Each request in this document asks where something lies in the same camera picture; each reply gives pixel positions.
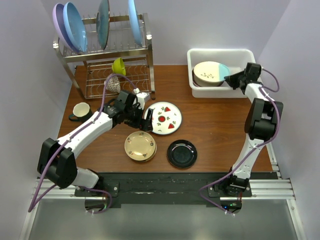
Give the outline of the black small plate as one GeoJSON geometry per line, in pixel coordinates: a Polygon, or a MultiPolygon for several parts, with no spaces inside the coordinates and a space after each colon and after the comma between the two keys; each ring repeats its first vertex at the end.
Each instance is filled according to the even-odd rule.
{"type": "Polygon", "coordinates": [[[169,163],[174,167],[188,169],[195,164],[198,151],[190,141],[178,139],[168,146],[166,156],[169,163]]]}

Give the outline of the white floral bottom plate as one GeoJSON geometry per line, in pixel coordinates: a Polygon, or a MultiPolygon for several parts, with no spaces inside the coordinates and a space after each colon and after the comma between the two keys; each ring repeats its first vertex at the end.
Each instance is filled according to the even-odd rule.
{"type": "Polygon", "coordinates": [[[150,105],[144,112],[144,118],[147,118],[148,110],[152,112],[152,128],[151,131],[157,135],[170,135],[178,130],[182,124],[182,113],[180,109],[166,101],[160,101],[150,105]]]}

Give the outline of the cream and teal plate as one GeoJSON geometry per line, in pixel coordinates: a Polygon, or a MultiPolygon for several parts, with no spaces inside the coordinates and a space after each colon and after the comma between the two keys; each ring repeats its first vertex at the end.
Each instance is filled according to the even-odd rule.
{"type": "Polygon", "coordinates": [[[226,65],[215,61],[200,62],[193,68],[193,71],[198,76],[203,73],[213,74],[220,80],[224,80],[224,77],[231,74],[230,69],[226,65]]]}

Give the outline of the cream yellow small plate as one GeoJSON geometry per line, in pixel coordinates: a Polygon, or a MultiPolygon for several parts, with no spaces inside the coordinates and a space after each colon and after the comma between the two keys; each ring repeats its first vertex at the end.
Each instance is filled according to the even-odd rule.
{"type": "Polygon", "coordinates": [[[156,154],[157,143],[149,133],[136,131],[126,138],[124,151],[133,161],[147,162],[156,154]]]}

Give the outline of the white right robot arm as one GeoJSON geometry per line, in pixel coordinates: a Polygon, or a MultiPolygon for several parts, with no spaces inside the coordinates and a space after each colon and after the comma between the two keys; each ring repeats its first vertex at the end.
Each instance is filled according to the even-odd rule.
{"type": "Polygon", "coordinates": [[[263,67],[257,63],[247,63],[245,69],[225,77],[230,87],[240,89],[250,100],[251,107],[245,124],[245,142],[237,161],[229,173],[208,188],[211,197],[237,197],[250,190],[249,180],[252,168],[265,145],[273,141],[279,131],[283,103],[271,98],[267,91],[280,89],[266,87],[259,81],[263,67]]]}

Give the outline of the red rimmed cream plate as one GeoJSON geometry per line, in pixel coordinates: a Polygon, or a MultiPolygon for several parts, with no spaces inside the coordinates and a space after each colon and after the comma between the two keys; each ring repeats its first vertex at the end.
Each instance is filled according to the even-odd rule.
{"type": "Polygon", "coordinates": [[[220,80],[219,77],[212,73],[202,73],[198,76],[192,71],[192,79],[193,83],[198,87],[220,87],[224,83],[224,80],[220,80]]]}

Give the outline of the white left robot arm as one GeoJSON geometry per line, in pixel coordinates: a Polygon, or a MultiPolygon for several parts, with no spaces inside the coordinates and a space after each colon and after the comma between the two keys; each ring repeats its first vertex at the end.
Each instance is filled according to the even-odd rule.
{"type": "Polygon", "coordinates": [[[144,115],[146,92],[122,90],[117,98],[100,107],[87,121],[57,140],[46,139],[41,147],[37,172],[61,189],[85,187],[92,196],[104,190],[102,178],[90,169],[77,167],[76,158],[100,135],[124,123],[144,132],[152,131],[152,110],[144,115]]]}

